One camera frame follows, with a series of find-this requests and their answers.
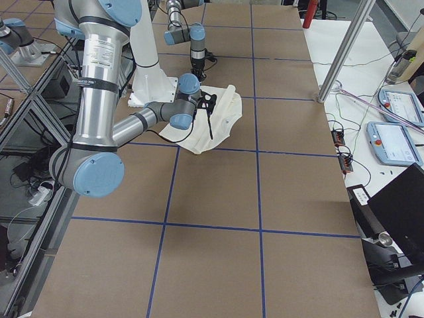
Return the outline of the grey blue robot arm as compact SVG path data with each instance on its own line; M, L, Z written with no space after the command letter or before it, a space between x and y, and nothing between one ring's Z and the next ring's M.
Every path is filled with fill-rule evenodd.
M169 78L160 68L146 1L57 1L54 20L64 36L82 40L83 62L78 78L79 106L70 141L55 151L50 173L63 186L88 197L105 197L123 180L119 147L159 122L188 130L198 110L212 114L216 96L201 90L206 60L205 29L184 25L182 11L201 1L167 1L169 45L190 44L191 72ZM115 122L122 94L119 83L123 47L133 56L132 100L141 110Z

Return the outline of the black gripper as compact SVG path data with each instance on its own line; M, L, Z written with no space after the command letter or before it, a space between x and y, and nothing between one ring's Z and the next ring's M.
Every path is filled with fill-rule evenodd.
M209 127L209 136L211 139L213 139L213 129L211 126L211 114L213 113L214 108L216 106L217 95L209 94L205 91L200 91L200 93L201 93L201 97L199 98L199 101L197 102L196 109L206 110L207 123Z

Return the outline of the second grey blue robot arm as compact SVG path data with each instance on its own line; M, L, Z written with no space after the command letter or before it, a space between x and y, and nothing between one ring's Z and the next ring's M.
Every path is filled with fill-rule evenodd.
M167 31L164 32L164 40L167 45L190 43L191 73L202 82L206 78L205 61L216 63L215 55L208 51L205 46L206 31L201 23L188 25L182 11L194 7L200 7L204 1L166 1L166 13L168 16Z

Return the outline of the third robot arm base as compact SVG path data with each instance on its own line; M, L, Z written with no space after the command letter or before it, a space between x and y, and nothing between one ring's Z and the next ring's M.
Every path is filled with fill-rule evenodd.
M1 19L1 49L7 55L14 53L11 59L15 65L41 67L49 55L42 53L43 46L21 19Z

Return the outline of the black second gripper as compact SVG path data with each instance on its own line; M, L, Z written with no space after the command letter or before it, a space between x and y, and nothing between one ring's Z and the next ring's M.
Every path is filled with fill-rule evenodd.
M190 62L191 62L191 72L193 75L195 75L197 78L206 78L205 74L205 61L208 60L212 62L212 66L214 66L217 63L217 58L215 55L208 51L207 49L204 49L202 51L190 51Z

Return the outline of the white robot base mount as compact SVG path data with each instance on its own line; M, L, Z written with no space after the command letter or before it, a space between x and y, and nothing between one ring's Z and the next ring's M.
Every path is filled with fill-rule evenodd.
M142 16L131 28L130 34L136 70L129 106L143 107L154 101L169 103L174 100L178 79L168 77L161 69L148 1L142 0L139 3L142 5Z

